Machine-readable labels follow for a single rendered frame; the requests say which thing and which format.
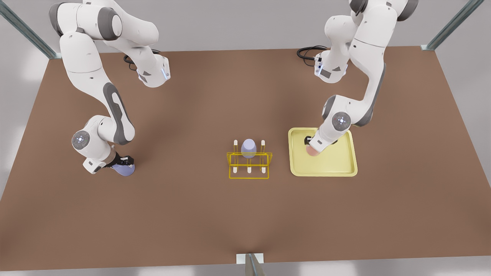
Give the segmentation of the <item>lavender cup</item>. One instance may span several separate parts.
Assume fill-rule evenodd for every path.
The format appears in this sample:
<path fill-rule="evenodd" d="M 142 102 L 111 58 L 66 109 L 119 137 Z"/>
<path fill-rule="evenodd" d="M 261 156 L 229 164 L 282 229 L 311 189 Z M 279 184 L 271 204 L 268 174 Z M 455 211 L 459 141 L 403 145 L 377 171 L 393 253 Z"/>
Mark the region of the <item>lavender cup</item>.
<path fill-rule="evenodd" d="M 241 154 L 247 159 L 251 159 L 256 155 L 257 147 L 253 139 L 246 139 L 241 146 Z"/>
<path fill-rule="evenodd" d="M 118 174 L 122 176 L 130 176 L 134 173 L 135 171 L 135 165 L 120 165 L 120 164 L 115 164 L 112 166 L 112 169 L 115 170 Z"/>

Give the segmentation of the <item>yellow square tray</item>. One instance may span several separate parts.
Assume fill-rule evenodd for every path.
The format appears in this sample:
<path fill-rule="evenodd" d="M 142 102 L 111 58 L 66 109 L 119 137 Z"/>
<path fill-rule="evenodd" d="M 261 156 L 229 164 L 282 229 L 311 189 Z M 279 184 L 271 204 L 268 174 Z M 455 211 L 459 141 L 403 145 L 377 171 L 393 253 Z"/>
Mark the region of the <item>yellow square tray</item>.
<path fill-rule="evenodd" d="M 318 156 L 305 150 L 305 137 L 314 136 L 316 128 L 291 128 L 288 132 L 290 170 L 296 176 L 352 177 L 358 172 L 353 137 L 347 131 Z"/>

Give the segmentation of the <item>silver frame post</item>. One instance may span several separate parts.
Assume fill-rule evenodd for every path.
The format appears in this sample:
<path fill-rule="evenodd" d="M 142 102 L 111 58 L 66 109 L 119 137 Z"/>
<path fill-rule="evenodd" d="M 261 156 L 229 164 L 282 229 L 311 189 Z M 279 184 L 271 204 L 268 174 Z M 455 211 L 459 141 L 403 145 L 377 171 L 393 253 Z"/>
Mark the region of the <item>silver frame post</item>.
<path fill-rule="evenodd" d="M 236 263 L 245 265 L 245 276 L 265 276 L 261 267 L 264 264 L 263 253 L 236 254 Z"/>
<path fill-rule="evenodd" d="M 49 59 L 60 59 L 61 54 L 56 53 L 51 47 L 44 42 L 11 8 L 0 0 L 0 15 L 10 23 L 21 35 L 23 35 L 32 45 L 37 47 L 42 54 Z"/>
<path fill-rule="evenodd" d="M 427 45 L 420 46 L 421 50 L 435 51 L 483 2 L 469 0 Z"/>

